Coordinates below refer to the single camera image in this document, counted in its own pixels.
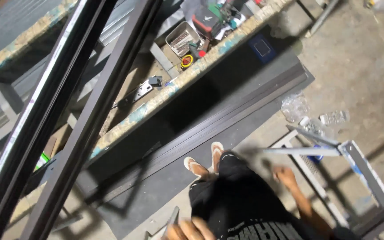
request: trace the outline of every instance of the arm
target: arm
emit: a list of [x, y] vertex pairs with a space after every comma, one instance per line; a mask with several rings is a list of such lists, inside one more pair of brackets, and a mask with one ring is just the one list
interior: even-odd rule
[[332, 229], [328, 223], [312, 208], [310, 201], [300, 190], [297, 185], [296, 178], [291, 168], [286, 166], [275, 166], [273, 169], [274, 178], [280, 180], [290, 191], [296, 201], [302, 221], [311, 225], [325, 239], [330, 239]]

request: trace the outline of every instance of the metal stand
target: metal stand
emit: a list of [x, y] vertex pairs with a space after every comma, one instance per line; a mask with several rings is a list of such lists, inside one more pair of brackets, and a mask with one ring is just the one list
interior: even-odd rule
[[[305, 161], [301, 158], [300, 155], [343, 156], [349, 162], [352, 170], [359, 175], [361, 182], [370, 190], [371, 194], [378, 202], [379, 207], [384, 208], [384, 184], [378, 177], [377, 173], [371, 168], [365, 156], [362, 154], [362, 152], [353, 140], [340, 143], [332, 139], [328, 139], [306, 132], [301, 128], [296, 128], [293, 126], [287, 127], [291, 130], [291, 132], [285, 135], [282, 139], [280, 139], [270, 148], [262, 149], [262, 151], [291, 155], [292, 159], [295, 161], [296, 165], [299, 167], [308, 183], [312, 186], [318, 197], [324, 203], [329, 213], [333, 216], [333, 218], [339, 225], [344, 227], [349, 226], [346, 219], [336, 208], [336, 206], [334, 206], [334, 204], [330, 201], [326, 191], [321, 186], [321, 184], [318, 183], [317, 179], [306, 166]], [[324, 147], [293, 148], [293, 145], [290, 143], [290, 140], [296, 137], [298, 134], [301, 134], [307, 139], [312, 140], [313, 142]], [[381, 228], [378, 228], [378, 230], [380, 232], [377, 232], [377, 234], [384, 231], [384, 229]]]

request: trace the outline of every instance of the plastic bag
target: plastic bag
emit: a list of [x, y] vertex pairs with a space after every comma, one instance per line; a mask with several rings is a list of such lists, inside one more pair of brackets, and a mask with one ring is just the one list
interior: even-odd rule
[[281, 112], [289, 123], [300, 121], [308, 111], [309, 105], [302, 92], [287, 96], [281, 103]]

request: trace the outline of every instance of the person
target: person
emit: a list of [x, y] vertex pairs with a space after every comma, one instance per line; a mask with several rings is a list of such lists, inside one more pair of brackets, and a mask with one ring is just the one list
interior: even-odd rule
[[210, 173], [191, 157], [185, 167], [200, 177], [191, 184], [190, 220], [167, 228], [168, 240], [319, 240], [357, 239], [346, 228], [334, 231], [312, 208], [287, 166], [274, 166], [274, 178], [291, 193], [300, 220], [289, 213], [269, 185], [234, 152], [211, 144]]

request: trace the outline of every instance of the foot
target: foot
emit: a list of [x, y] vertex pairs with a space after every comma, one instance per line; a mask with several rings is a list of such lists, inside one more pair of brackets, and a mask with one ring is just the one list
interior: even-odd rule
[[215, 173], [218, 173], [218, 166], [220, 163], [220, 157], [223, 153], [223, 145], [219, 142], [214, 142], [211, 144], [211, 160], [212, 160], [212, 167]]
[[203, 167], [201, 164], [197, 163], [191, 157], [185, 157], [183, 164], [185, 165], [185, 167], [189, 171], [191, 171], [193, 174], [195, 174], [195, 176], [202, 177], [202, 176], [208, 175], [210, 173], [205, 167]]

